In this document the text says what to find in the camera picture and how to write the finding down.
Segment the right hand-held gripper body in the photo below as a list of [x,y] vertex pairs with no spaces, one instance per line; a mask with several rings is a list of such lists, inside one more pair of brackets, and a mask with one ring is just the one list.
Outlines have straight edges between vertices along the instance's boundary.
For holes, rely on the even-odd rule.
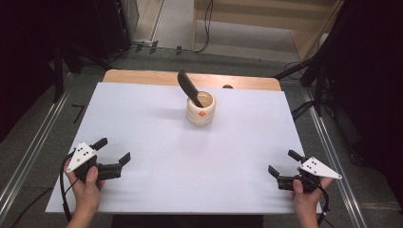
[[299,174],[293,177],[286,177],[276,172],[276,181],[280,190],[293,191],[293,181],[300,180],[303,191],[305,193],[312,193],[318,188],[321,178],[342,179],[340,174],[315,157],[307,159],[306,157],[293,156],[293,159],[300,162]]

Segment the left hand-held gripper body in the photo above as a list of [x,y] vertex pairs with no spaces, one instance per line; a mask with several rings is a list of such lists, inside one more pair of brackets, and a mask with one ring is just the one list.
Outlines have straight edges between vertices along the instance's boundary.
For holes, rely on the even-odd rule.
[[98,168],[98,181],[116,179],[121,176],[122,166],[119,163],[101,164],[97,162],[97,152],[91,148],[92,144],[80,142],[69,154],[68,173],[73,173],[80,181],[86,180],[86,174],[90,167]]

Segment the cream ribbed utensil holder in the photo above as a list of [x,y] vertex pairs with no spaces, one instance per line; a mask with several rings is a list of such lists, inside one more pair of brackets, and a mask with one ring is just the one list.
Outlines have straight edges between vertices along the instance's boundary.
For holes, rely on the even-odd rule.
[[187,100],[186,117],[193,125],[205,126],[213,121],[217,100],[208,91],[200,91],[198,99],[202,107],[197,107],[190,99]]

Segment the black spatula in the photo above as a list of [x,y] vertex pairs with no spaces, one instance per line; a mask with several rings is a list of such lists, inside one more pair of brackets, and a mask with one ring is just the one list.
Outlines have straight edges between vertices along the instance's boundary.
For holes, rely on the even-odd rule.
[[199,91],[193,85],[184,70],[181,70],[178,73],[177,80],[183,92],[195,104],[195,106],[202,108],[202,103],[198,99]]

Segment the person's right hand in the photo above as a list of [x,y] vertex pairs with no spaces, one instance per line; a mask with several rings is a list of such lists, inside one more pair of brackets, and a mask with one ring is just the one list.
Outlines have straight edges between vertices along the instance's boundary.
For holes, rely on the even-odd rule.
[[317,218],[317,205],[323,192],[317,188],[310,194],[303,192],[303,185],[300,180],[293,181],[294,207],[298,219],[313,219]]

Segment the person's left hand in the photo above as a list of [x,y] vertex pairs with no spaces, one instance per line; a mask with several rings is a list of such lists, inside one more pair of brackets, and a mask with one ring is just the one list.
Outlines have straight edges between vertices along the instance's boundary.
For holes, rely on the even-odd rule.
[[105,181],[98,180],[98,168],[92,166],[86,174],[86,180],[77,180],[73,173],[67,171],[68,163],[65,165],[65,174],[72,184],[72,190],[76,199],[75,213],[85,213],[94,215],[99,208],[101,201],[101,190]]

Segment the white board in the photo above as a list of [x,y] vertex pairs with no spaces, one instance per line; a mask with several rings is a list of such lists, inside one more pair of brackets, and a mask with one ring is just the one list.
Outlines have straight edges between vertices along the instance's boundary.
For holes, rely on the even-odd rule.
[[111,214],[288,214],[289,192],[269,174],[297,173],[289,150],[303,151],[281,91],[214,88],[213,121],[186,118],[177,86],[97,84],[74,139],[107,145],[100,163],[131,156],[102,190]]

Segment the black stand with legs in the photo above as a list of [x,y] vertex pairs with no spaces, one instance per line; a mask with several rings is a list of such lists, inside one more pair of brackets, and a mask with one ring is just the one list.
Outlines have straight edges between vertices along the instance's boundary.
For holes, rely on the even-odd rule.
[[324,65],[325,50],[326,47],[320,47],[312,57],[305,61],[298,62],[295,66],[284,69],[281,73],[274,76],[274,79],[281,80],[296,72],[299,72],[302,69],[305,69],[305,72],[299,79],[300,85],[306,87],[310,86],[313,82],[316,82],[314,99],[306,102],[292,112],[292,116],[295,120],[302,114],[303,108],[309,107],[312,107],[319,117],[322,116],[321,106],[325,104],[325,101],[322,100],[322,93],[325,87],[327,73],[327,67]]

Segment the wooden table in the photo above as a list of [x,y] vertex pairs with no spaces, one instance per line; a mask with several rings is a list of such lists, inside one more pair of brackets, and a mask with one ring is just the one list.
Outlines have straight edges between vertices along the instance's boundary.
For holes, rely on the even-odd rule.
[[[206,73],[188,73],[188,77],[196,87],[232,86],[234,89],[255,89],[281,91],[279,81],[274,78],[248,76],[217,75]],[[124,83],[140,85],[177,86],[177,72],[156,70],[108,70],[104,83]]]

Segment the black tripod stand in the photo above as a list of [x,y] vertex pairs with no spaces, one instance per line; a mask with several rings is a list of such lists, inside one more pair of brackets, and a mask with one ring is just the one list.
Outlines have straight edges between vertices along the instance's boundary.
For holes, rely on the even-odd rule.
[[102,67],[105,70],[112,69],[112,66],[96,56],[89,49],[79,46],[77,43],[66,38],[59,38],[54,43],[54,75],[55,75],[55,92],[53,102],[56,104],[61,100],[64,94],[64,74],[63,63],[76,73],[82,71],[83,65],[79,59],[80,55],[84,55],[95,65]]

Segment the person's dark clothing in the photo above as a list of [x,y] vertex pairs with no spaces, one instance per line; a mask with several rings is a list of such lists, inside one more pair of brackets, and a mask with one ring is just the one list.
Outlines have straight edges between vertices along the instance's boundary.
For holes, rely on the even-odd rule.
[[263,228],[263,216],[115,215],[111,228]]

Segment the black curtain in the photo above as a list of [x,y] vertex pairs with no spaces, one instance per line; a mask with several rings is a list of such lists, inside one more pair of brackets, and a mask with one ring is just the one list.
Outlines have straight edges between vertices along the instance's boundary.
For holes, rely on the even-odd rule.
[[403,208],[403,0],[345,0],[323,51],[331,92]]
[[49,62],[79,71],[72,39],[87,0],[0,0],[0,142],[50,86],[60,86]]

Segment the black equipment cabinet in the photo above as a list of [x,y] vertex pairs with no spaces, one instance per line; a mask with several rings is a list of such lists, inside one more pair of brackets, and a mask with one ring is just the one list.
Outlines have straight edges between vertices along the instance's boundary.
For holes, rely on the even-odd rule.
[[140,18],[137,0],[93,0],[100,26],[100,55],[129,50]]

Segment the metal floor rail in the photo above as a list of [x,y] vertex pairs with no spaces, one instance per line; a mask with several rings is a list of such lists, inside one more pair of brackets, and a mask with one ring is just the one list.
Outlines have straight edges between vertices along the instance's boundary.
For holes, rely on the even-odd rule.
[[69,73],[64,80],[65,90],[61,98],[52,102],[53,90],[47,91],[23,116],[10,134],[0,143],[0,228],[6,226],[6,218],[18,208],[18,201],[32,166],[43,151],[51,130],[57,122],[78,74]]
[[341,180],[334,180],[327,188],[330,211],[323,223],[339,228],[369,228],[351,184],[351,177],[338,156],[329,128],[313,106],[306,107],[305,112],[297,119],[297,129],[305,153],[328,164],[342,176]]

